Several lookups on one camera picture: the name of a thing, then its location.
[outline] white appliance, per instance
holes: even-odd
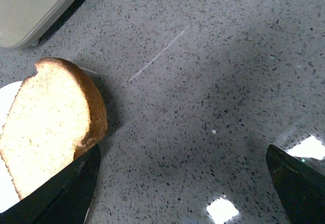
[[[0,0],[0,46],[35,46],[74,0]]]

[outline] bread crust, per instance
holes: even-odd
[[[83,91],[88,103],[90,115],[89,131],[84,139],[75,145],[74,159],[76,159],[105,136],[108,129],[105,103],[94,82],[77,65],[62,58],[45,57],[37,61],[35,67],[38,69],[47,63],[60,66],[70,73],[76,84]]]

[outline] bread slice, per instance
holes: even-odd
[[[25,198],[106,134],[105,104],[93,81],[73,63],[43,58],[26,78],[0,135],[20,199]]]

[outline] terrazzo surface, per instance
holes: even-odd
[[[288,223],[265,155],[325,136],[324,0],[85,0],[57,26],[0,49],[0,87],[44,56],[100,74],[110,133],[86,223],[213,223],[219,198],[228,223]]]

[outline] glossy surface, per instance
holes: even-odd
[[[287,223],[265,155],[324,139],[324,15],[323,0],[86,0],[38,47],[0,49],[0,85],[44,56],[101,75],[111,128],[87,223],[213,223],[224,196],[229,223]]]

